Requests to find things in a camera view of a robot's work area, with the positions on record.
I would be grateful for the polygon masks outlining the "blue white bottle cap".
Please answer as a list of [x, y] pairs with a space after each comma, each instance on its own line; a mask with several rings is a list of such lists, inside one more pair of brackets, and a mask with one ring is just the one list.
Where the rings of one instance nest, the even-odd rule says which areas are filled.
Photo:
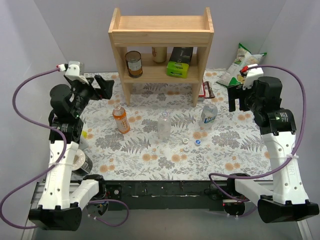
[[195, 141], [195, 145], [196, 145], [196, 146], [200, 146], [201, 143], [202, 143], [202, 141], [201, 141], [200, 139], [197, 139], [197, 140]]

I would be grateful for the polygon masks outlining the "clear plastic bottle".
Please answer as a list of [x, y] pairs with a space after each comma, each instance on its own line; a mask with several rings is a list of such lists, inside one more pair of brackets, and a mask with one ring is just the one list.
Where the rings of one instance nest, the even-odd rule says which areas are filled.
[[158, 118], [158, 137], [161, 141], [166, 141], [171, 136], [172, 120], [168, 112], [163, 112]]

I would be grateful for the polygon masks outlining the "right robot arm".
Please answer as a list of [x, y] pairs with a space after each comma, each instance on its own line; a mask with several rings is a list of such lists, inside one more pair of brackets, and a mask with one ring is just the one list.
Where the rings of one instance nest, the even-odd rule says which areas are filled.
[[269, 153], [273, 190], [269, 191], [254, 180], [239, 174], [226, 186], [227, 195], [237, 199], [241, 195], [256, 206], [265, 223], [301, 221], [320, 213], [319, 206], [310, 202], [302, 184], [298, 159], [292, 153], [296, 141], [293, 113], [281, 107], [282, 83], [276, 77], [262, 76], [250, 88], [242, 85], [227, 89], [229, 111], [251, 111]]

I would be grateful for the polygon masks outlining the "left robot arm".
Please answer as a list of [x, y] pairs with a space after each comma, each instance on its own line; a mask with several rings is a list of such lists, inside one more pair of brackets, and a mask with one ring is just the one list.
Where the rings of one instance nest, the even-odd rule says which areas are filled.
[[115, 84], [100, 75], [87, 81], [69, 80], [69, 84], [58, 84], [49, 93], [49, 172], [38, 206], [28, 214], [28, 219], [43, 230], [76, 231], [86, 205], [91, 200], [103, 199], [107, 193], [104, 178], [98, 174], [84, 177], [70, 193], [74, 157], [84, 125], [81, 114], [89, 101], [111, 99]]

